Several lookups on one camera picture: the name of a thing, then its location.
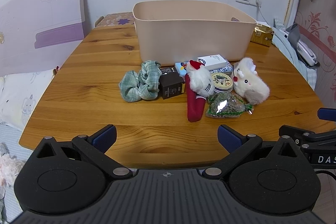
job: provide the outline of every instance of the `beige plastic storage bin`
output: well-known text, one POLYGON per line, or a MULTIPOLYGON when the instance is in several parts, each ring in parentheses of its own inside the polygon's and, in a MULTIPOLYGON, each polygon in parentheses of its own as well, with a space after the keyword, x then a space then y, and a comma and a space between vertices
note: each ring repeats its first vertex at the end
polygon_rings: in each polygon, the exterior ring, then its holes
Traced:
POLYGON ((140 2, 133 15, 141 59, 162 65, 212 54, 240 60, 256 23, 230 5, 198 0, 140 2))

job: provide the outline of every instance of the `round tin can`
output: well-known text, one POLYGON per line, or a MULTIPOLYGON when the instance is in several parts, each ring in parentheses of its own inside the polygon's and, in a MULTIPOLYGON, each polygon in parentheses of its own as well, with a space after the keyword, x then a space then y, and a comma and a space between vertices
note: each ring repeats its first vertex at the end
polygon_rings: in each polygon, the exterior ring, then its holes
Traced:
POLYGON ((215 84, 215 92, 230 92, 233 89, 233 81, 230 76, 222 72, 214 72, 211 74, 215 84))

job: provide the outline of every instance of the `blue gripper pad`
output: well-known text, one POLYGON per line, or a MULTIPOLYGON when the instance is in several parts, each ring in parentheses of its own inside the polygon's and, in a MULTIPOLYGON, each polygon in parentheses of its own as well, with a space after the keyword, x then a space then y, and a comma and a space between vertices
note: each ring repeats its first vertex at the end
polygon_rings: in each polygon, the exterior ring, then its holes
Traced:
POLYGON ((336 122, 336 109, 335 108, 321 107, 317 111, 317 117, 320 120, 336 122))
POLYGON ((88 137, 87 141, 100 152, 105 153, 117 140, 117 129, 109 124, 88 137))
POLYGON ((246 137, 239 134, 232 128, 221 125, 217 130, 218 142, 229 152, 232 153, 246 142, 246 137))

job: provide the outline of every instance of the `red santa hat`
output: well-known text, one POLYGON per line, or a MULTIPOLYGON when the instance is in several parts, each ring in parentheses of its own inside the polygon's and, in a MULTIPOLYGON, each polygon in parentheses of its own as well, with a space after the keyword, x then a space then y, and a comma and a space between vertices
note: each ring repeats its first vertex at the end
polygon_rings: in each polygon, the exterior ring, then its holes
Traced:
POLYGON ((194 60, 190 60, 189 63, 194 69, 199 69, 201 66, 204 66, 202 63, 194 60))

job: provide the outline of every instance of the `plastic bag of dried herbs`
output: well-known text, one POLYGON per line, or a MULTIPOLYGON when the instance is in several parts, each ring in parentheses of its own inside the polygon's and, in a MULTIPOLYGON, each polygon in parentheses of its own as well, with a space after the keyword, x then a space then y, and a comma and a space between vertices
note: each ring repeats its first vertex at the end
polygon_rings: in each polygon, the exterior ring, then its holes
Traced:
POLYGON ((206 116, 216 118, 235 118, 247 111, 252 114, 253 105, 245 104, 235 93, 217 92, 208 97, 210 104, 206 116))

